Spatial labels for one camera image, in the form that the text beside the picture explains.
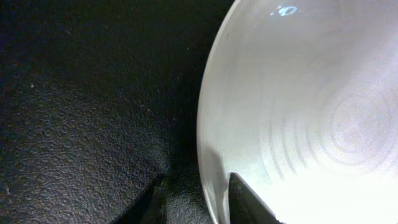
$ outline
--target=plate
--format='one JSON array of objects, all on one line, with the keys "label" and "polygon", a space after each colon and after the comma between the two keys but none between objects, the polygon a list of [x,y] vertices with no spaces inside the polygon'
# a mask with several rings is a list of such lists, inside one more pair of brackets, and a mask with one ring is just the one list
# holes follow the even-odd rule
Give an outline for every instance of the plate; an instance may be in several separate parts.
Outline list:
[{"label": "plate", "polygon": [[201,86],[197,142],[215,223],[238,173],[275,217],[398,223],[398,3],[234,2]]}]

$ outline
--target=leather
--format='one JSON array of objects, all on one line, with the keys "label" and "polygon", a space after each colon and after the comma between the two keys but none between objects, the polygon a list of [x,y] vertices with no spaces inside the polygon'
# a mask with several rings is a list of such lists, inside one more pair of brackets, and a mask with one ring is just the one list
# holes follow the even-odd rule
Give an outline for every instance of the leather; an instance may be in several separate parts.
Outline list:
[{"label": "leather", "polygon": [[232,1],[1,4],[0,222],[111,223],[160,175],[167,223],[209,223],[195,130]]}]

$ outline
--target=curved white edge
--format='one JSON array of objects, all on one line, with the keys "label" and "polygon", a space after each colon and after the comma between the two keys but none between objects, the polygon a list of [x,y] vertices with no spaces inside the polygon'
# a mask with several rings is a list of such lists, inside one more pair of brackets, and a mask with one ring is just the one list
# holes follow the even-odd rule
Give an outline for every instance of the curved white edge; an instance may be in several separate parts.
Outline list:
[{"label": "curved white edge", "polygon": [[[197,114],[197,118],[200,118],[200,113],[201,113],[201,104],[202,104],[202,95],[203,95],[203,84],[206,82],[206,76],[208,76],[208,72],[209,69],[211,68],[211,64],[213,62],[213,56],[215,54],[215,52],[217,51],[217,47],[218,47],[218,42],[221,39],[221,36],[223,36],[224,30],[226,25],[229,22],[229,19],[231,18],[231,16],[234,14],[235,9],[237,8],[237,6],[239,5],[239,3],[241,2],[241,0],[235,0],[235,2],[232,4],[232,6],[230,7],[227,15],[225,16],[223,22],[221,23],[220,29],[217,32],[216,38],[213,42],[213,45],[211,47],[208,59],[207,59],[207,63],[206,63],[206,67],[205,67],[205,72],[202,78],[202,82],[201,82],[201,90],[200,90],[200,94],[199,94],[199,105],[198,105],[198,114]],[[198,165],[199,165],[199,171],[200,171],[200,179],[201,179],[201,184],[202,184],[202,188],[203,188],[203,193],[205,194],[205,200],[206,200],[206,204],[211,216],[211,219],[213,220],[213,223],[215,224],[219,224],[218,221],[218,216],[217,213],[215,212],[214,208],[211,206],[211,202],[209,199],[209,192],[207,191],[206,186],[204,186],[203,184],[203,180],[204,178],[204,173],[203,173],[203,164],[201,163],[201,142],[200,142],[200,122],[197,119],[197,153],[198,153]]]}]

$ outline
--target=dark background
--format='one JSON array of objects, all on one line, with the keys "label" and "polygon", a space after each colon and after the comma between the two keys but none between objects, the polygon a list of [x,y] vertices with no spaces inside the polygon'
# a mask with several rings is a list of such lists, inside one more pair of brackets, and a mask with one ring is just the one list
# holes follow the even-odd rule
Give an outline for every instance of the dark background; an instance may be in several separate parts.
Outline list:
[{"label": "dark background", "polygon": [[0,0],[0,223],[110,223],[158,176],[211,222],[195,129],[232,0]]}]

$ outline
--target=white plate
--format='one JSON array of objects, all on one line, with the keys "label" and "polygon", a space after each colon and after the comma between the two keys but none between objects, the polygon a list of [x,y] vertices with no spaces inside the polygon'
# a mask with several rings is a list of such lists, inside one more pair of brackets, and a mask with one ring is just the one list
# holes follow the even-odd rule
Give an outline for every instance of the white plate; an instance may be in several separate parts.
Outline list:
[{"label": "white plate", "polygon": [[198,111],[215,223],[230,172],[286,224],[398,223],[397,14],[395,0],[233,4]]}]

